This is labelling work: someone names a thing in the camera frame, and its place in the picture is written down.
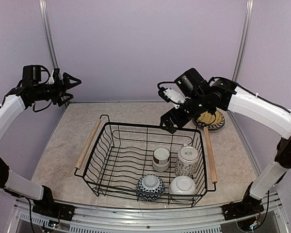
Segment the yellow woven bamboo tray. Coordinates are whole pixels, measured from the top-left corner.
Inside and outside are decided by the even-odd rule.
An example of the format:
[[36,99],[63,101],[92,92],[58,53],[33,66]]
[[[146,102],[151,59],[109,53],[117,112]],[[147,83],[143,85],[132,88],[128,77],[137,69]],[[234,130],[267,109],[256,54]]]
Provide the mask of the yellow woven bamboo tray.
[[211,113],[205,112],[202,113],[196,121],[197,123],[201,123],[204,125],[217,126],[223,123],[224,115],[218,110],[213,115]]

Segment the white floral patterned mug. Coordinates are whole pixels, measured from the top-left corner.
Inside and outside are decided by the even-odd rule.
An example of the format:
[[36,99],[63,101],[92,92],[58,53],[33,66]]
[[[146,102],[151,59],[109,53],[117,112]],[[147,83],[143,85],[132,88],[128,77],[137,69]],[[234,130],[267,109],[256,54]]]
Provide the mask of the white floral patterned mug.
[[188,144],[182,144],[178,151],[175,166],[175,174],[177,176],[191,177],[196,169],[199,153],[196,148]]

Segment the black white striped plate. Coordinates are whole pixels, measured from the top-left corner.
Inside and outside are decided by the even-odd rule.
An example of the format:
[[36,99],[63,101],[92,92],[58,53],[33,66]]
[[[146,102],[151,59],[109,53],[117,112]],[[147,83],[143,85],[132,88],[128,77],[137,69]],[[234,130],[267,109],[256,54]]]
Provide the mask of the black white striped plate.
[[214,115],[205,112],[197,120],[199,127],[208,127],[209,130],[218,130],[225,125],[225,117],[220,111],[216,111]]

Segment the grey deer pattern plate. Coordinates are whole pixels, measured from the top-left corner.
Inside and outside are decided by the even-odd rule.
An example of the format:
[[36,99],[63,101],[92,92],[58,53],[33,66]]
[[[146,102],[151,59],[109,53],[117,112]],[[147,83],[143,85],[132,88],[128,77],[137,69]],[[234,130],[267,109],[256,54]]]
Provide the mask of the grey deer pattern plate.
[[198,127],[203,129],[204,127],[207,127],[210,132],[218,132],[225,126],[225,119],[221,120],[218,124],[214,125],[208,125],[204,122],[198,121],[194,119],[194,124]]

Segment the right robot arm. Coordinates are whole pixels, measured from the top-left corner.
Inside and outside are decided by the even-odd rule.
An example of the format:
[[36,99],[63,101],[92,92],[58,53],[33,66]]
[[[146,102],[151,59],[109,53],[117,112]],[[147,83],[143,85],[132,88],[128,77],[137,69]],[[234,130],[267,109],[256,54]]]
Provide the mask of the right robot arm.
[[280,135],[274,160],[248,186],[241,201],[222,207],[224,218],[231,220],[263,212],[261,200],[291,169],[291,110],[253,93],[224,77],[206,81],[195,68],[177,77],[174,84],[181,93],[158,83],[158,95],[174,107],[161,116],[160,127],[175,133],[191,119],[217,109],[246,116]]

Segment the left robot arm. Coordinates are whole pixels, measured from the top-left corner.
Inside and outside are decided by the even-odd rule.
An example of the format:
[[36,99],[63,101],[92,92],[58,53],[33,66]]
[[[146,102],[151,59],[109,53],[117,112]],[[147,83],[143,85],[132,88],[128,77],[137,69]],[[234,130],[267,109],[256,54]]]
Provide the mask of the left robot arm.
[[[81,80],[68,73],[59,76],[59,68],[49,71],[43,65],[23,67],[22,79],[12,88],[0,104],[0,142],[12,123],[29,107],[33,108],[38,101],[47,101],[59,107],[73,99],[67,91],[81,84]],[[58,212],[50,188],[34,183],[13,172],[0,157],[0,189],[11,195],[32,200],[48,216]]]

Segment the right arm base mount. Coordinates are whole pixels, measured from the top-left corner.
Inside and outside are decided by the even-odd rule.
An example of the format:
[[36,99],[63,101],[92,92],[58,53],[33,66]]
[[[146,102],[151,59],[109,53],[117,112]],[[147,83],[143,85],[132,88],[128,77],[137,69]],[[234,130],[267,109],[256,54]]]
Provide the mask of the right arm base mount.
[[242,200],[223,205],[222,211],[225,220],[232,220],[263,212],[264,207],[260,200]]

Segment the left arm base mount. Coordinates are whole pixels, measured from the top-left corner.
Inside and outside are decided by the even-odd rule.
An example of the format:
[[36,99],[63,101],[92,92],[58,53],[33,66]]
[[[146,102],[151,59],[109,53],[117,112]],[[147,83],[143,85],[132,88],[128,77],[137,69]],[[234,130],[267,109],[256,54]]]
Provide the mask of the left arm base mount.
[[34,200],[32,211],[43,216],[48,216],[59,220],[72,221],[75,206],[55,201],[49,204],[43,202],[42,200]]

